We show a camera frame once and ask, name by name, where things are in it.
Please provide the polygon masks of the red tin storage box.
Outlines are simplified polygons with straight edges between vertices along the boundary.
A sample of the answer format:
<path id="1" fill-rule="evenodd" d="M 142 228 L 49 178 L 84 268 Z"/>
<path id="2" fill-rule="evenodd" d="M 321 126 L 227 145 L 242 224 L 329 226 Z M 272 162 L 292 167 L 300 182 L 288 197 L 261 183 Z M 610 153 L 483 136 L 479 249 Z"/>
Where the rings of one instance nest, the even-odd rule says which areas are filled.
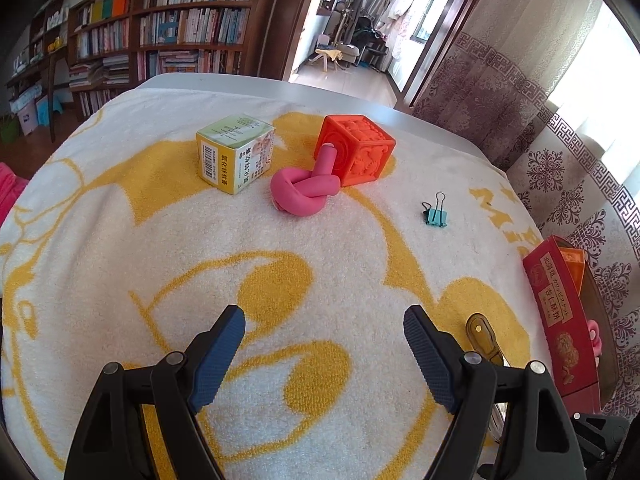
<path id="1" fill-rule="evenodd" d="M 582 292 L 577 295 L 561 247 L 574 246 L 552 235 L 524 257 L 523 266 L 547 338 L 553 379 L 567 411 L 601 414 L 620 380 L 613 331 L 588 254 Z M 600 327 L 598 358 L 592 352 L 588 320 Z"/>

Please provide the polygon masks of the large silver metal clamp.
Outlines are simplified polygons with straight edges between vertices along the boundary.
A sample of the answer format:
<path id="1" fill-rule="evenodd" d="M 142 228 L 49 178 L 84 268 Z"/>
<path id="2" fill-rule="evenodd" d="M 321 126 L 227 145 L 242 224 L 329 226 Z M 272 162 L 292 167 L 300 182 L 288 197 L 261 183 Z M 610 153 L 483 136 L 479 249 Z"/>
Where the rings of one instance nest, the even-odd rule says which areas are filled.
<path id="1" fill-rule="evenodd" d="M 504 358 L 498 344 L 496 333 L 484 314 L 473 313 L 465 323 L 465 333 L 473 350 L 486 361 L 496 365 L 508 365 L 508 361 Z M 492 407 L 488 425 L 488 432 L 492 440 L 500 442 L 505 421 L 506 404 L 495 404 Z"/>

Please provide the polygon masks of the pink knotted foam tube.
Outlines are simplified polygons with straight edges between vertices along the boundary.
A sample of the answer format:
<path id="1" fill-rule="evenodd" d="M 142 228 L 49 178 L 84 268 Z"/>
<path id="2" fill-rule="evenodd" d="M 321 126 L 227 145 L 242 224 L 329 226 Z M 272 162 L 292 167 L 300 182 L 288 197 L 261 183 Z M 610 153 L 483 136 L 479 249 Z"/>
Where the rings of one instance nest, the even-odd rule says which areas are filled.
<path id="1" fill-rule="evenodd" d="M 599 324 L 595 320 L 588 320 L 587 327 L 593 355 L 598 358 L 602 354 L 602 339 Z"/>

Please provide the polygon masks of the yellow white towel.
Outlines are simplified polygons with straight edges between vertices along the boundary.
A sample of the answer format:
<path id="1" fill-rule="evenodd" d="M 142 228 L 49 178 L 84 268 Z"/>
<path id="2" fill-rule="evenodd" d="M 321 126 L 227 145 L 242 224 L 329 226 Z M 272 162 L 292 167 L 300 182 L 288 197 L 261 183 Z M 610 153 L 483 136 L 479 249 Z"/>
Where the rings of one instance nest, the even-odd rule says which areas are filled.
<path id="1" fill-rule="evenodd" d="M 270 180 L 236 195 L 198 176 L 195 133 L 233 114 L 274 127 L 274 169 L 308 169 L 322 118 L 285 102 L 134 90 L 84 122 L 1 228 L 6 428 L 32 471 L 62 477 L 102 367 L 186 348 L 228 304 L 246 333 L 198 415 L 230 479 L 419 479 L 449 417 L 402 316 L 420 304 L 465 337 L 480 312 L 506 360 L 549 351 L 523 257 L 540 243 L 489 162 L 395 130 L 382 176 L 318 214 L 278 211 Z M 446 194 L 446 228 L 422 202 Z"/>

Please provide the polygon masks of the pink cloth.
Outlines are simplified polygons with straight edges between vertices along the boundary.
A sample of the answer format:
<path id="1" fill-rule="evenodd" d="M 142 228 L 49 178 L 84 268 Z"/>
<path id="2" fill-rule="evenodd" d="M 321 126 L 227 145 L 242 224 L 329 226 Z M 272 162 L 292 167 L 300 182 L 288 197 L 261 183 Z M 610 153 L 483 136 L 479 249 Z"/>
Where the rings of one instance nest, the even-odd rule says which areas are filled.
<path id="1" fill-rule="evenodd" d="M 0 164 L 0 224 L 6 220 L 27 185 L 27 179 L 19 177 L 4 162 Z"/>

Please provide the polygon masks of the wooden bookshelf with books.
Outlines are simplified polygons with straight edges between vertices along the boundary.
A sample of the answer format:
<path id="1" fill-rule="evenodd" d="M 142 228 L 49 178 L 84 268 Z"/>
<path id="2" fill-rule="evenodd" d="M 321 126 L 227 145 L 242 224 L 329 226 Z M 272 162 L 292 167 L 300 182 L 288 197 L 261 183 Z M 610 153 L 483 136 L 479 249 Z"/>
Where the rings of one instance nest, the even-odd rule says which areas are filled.
<path id="1" fill-rule="evenodd" d="M 254 75 L 263 1 L 49 0 L 30 20 L 1 122 L 21 134 L 50 127 L 61 91 L 87 118 L 158 75 Z"/>

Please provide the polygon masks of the patterned white purple curtain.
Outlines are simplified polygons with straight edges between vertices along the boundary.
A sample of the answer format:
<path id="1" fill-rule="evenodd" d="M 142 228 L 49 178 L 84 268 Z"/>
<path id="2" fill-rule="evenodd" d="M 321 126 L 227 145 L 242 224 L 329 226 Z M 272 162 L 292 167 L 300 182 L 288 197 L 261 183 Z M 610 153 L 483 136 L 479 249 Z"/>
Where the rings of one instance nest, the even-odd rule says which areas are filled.
<path id="1" fill-rule="evenodd" d="M 602 0 L 480 0 L 414 101 L 582 248 L 613 333 L 608 414 L 639 411 L 639 52 Z"/>

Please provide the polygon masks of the small wooden stool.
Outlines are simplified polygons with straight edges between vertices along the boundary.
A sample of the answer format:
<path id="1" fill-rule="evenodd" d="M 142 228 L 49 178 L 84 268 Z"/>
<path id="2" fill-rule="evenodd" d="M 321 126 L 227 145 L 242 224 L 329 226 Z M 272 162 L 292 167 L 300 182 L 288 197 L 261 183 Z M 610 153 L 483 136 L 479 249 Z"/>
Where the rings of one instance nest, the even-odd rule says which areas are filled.
<path id="1" fill-rule="evenodd" d="M 338 49 L 329 47 L 316 47 L 314 55 L 308 60 L 309 64 L 321 64 L 323 73 L 329 71 L 329 65 L 332 64 L 336 70 L 341 70 L 341 62 L 343 61 L 343 52 Z"/>

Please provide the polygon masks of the red orange embossed cube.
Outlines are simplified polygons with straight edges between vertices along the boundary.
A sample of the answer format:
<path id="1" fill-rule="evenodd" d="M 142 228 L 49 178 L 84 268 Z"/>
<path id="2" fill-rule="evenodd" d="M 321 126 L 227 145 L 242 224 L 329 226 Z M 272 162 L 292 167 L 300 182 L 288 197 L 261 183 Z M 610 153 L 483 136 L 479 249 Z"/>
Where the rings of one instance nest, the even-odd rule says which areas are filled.
<path id="1" fill-rule="evenodd" d="M 314 159 L 324 144 L 336 149 L 332 174 L 342 186 L 378 180 L 392 156 L 396 140 L 363 115 L 328 115 L 323 119 Z"/>

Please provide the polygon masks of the light orange duck cube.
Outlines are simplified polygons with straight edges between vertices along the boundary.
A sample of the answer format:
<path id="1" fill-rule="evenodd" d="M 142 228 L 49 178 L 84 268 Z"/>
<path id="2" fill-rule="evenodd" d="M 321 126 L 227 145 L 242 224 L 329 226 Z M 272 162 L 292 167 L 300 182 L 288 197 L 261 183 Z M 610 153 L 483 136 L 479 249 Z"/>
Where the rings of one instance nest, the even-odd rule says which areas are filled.
<path id="1" fill-rule="evenodd" d="M 582 248 L 575 247 L 561 247 L 560 253 L 570 272 L 577 295 L 580 295 L 586 273 L 587 253 Z"/>

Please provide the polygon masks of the wooden door frame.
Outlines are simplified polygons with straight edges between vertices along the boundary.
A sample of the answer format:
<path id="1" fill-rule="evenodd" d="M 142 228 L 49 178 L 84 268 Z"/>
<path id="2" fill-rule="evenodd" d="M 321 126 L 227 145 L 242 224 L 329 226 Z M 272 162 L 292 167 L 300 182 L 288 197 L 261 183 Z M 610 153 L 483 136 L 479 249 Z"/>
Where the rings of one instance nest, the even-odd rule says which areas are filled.
<path id="1" fill-rule="evenodd" d="M 311 0 L 273 0 L 257 76 L 288 80 Z"/>

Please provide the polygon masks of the green yellow medicine box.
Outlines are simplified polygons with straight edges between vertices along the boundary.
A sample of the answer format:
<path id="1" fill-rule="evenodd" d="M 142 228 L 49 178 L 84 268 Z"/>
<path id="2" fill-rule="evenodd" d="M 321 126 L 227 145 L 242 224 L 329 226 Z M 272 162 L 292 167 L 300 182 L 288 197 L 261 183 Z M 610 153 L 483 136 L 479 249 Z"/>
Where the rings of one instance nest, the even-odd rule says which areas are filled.
<path id="1" fill-rule="evenodd" d="M 236 195 L 270 168 L 274 127 L 245 114 L 231 115 L 198 130 L 195 141 L 201 179 Z"/>

